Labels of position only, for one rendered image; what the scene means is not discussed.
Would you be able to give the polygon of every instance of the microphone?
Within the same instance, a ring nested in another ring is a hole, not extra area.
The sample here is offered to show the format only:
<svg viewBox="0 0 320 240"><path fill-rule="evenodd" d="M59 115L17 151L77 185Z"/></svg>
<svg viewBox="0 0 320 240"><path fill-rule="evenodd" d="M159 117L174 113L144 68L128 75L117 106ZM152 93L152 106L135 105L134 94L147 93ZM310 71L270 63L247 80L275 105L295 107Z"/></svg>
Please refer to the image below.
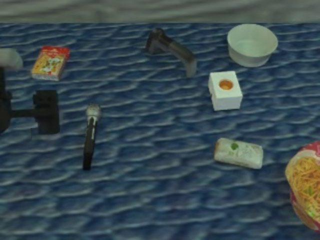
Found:
<svg viewBox="0 0 320 240"><path fill-rule="evenodd" d="M95 152L97 123L101 117L101 108L98 104L89 104L86 111L87 128L83 149L83 170L90 170Z"/></svg>

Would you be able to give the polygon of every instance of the blue water surface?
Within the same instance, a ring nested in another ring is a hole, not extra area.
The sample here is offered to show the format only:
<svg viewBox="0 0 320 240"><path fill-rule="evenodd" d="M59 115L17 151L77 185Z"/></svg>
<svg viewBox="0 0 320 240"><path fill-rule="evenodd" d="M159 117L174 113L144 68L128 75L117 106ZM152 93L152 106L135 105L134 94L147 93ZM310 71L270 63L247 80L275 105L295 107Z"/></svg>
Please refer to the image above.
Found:
<svg viewBox="0 0 320 240"><path fill-rule="evenodd" d="M1 24L13 107L57 90L61 133L31 136L14 119L0 136L0 240L318 240L294 214L284 169L320 136L320 24L269 24L279 46L259 68L233 63L234 24ZM185 77L169 53L145 52L161 27L197 56ZM43 45L70 48L59 82L34 80ZM210 72L236 71L240 110L214 112ZM82 171L85 109L102 107L91 171ZM218 164L225 137L262 145L261 170Z"/></svg>

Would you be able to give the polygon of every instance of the white rounded object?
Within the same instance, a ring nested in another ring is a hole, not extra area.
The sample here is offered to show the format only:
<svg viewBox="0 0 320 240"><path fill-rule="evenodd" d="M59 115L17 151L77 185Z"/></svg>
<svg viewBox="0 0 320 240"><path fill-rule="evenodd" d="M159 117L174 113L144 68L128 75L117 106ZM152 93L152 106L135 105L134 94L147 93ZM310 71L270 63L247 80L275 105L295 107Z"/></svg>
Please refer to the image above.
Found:
<svg viewBox="0 0 320 240"><path fill-rule="evenodd" d="M14 48L0 48L0 67L8 70L19 70L24 62Z"/></svg>
<svg viewBox="0 0 320 240"><path fill-rule="evenodd" d="M94 118L96 121L99 121L101 118L101 108L98 104L89 104L86 108L85 114L87 119Z"/></svg>
<svg viewBox="0 0 320 240"><path fill-rule="evenodd" d="M264 65L278 47L276 35L258 24L241 24L227 35L230 58L237 64L255 68Z"/></svg>
<svg viewBox="0 0 320 240"><path fill-rule="evenodd" d="M264 150L260 145L220 138L214 149L214 159L218 162L261 169Z"/></svg>

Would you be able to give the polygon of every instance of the background wall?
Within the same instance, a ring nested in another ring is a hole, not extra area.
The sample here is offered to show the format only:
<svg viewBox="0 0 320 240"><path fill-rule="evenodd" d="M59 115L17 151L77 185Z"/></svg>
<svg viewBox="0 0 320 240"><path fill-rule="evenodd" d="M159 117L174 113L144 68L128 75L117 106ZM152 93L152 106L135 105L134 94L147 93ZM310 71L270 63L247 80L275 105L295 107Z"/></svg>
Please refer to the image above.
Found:
<svg viewBox="0 0 320 240"><path fill-rule="evenodd" d="M0 0L0 22L317 22L319 0Z"/></svg>

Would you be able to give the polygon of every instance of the white box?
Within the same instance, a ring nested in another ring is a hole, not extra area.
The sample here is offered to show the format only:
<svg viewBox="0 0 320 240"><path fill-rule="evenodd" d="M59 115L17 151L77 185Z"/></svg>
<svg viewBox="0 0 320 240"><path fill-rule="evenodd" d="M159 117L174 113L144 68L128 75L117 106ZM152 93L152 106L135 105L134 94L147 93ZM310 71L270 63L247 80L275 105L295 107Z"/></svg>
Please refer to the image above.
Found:
<svg viewBox="0 0 320 240"><path fill-rule="evenodd" d="M240 109L243 94L235 71L211 72L208 88L215 111Z"/></svg>

